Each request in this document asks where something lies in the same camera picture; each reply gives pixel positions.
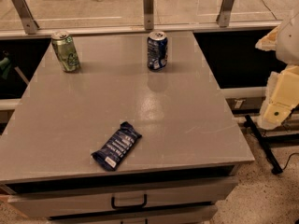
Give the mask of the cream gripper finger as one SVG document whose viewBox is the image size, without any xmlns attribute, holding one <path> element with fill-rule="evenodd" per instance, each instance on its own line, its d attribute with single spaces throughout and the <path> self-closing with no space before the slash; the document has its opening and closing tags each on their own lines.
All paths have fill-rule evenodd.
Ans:
<svg viewBox="0 0 299 224">
<path fill-rule="evenodd" d="M 258 40 L 255 44 L 256 49 L 263 51 L 275 50 L 277 48 L 277 37 L 279 27 L 272 29 L 267 35 Z"/>
<path fill-rule="evenodd" d="M 273 130 L 280 126 L 298 105 L 299 67 L 288 65 L 280 73 L 270 74 L 257 123 L 265 130 Z"/>
</svg>

